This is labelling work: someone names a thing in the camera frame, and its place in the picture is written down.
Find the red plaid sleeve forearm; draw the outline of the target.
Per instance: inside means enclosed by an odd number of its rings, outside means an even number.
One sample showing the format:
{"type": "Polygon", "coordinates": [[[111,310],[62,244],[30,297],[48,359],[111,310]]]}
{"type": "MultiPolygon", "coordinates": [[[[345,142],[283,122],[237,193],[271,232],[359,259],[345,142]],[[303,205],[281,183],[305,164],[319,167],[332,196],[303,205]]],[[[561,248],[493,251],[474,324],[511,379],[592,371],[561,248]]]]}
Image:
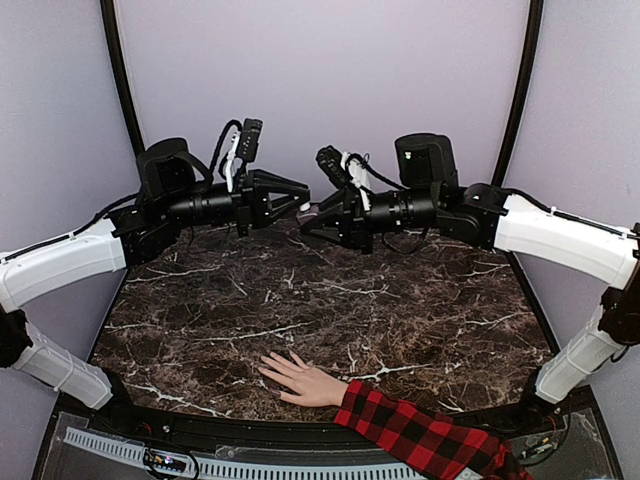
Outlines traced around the red plaid sleeve forearm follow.
{"type": "Polygon", "coordinates": [[[360,382],[351,382],[334,423],[349,428],[428,479],[530,479],[505,438],[461,426],[360,382]]]}

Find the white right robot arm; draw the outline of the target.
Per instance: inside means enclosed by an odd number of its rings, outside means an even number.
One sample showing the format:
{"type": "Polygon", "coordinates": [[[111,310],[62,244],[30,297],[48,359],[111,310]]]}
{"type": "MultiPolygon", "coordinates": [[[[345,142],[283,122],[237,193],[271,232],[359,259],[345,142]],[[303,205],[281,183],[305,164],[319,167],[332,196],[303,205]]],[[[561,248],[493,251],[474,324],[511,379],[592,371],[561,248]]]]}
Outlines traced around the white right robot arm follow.
{"type": "Polygon", "coordinates": [[[394,142],[400,181],[374,193],[363,156],[332,146],[316,156],[336,192],[304,206],[304,234],[368,253],[377,234],[437,230],[469,246],[531,255],[606,283],[586,326],[539,371],[510,413],[521,434],[534,432],[549,409],[614,355],[639,342],[639,229],[612,227],[546,206],[517,190],[485,183],[462,187],[452,144],[414,133],[394,142]]]}

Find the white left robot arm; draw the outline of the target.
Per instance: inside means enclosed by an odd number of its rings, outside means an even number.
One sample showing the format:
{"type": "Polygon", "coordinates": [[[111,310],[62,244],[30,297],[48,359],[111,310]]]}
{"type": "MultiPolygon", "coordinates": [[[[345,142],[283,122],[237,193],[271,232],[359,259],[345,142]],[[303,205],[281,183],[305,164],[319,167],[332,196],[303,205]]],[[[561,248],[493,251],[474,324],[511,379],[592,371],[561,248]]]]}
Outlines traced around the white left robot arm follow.
{"type": "Polygon", "coordinates": [[[30,301],[103,273],[158,258],[182,230],[235,224],[239,236],[273,224],[310,200],[303,183],[249,170],[258,143],[239,137],[222,183],[188,150],[183,138],[162,140],[138,155],[141,188],[105,207],[85,226],[1,256],[1,365],[22,371],[101,412],[120,436],[141,427],[140,412],[118,376],[92,366],[47,338],[23,310],[30,301]]]}

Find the mannequin hand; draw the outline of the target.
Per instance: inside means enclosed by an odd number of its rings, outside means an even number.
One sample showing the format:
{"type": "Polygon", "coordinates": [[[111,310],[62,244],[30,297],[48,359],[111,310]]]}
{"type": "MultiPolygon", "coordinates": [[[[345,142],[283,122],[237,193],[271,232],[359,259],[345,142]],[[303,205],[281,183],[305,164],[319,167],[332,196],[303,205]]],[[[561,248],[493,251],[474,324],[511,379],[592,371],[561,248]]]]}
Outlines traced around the mannequin hand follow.
{"type": "Polygon", "coordinates": [[[348,384],[305,362],[289,351],[289,359],[275,352],[260,357],[258,371],[283,387],[278,397],[301,407],[339,407],[348,384]]]}

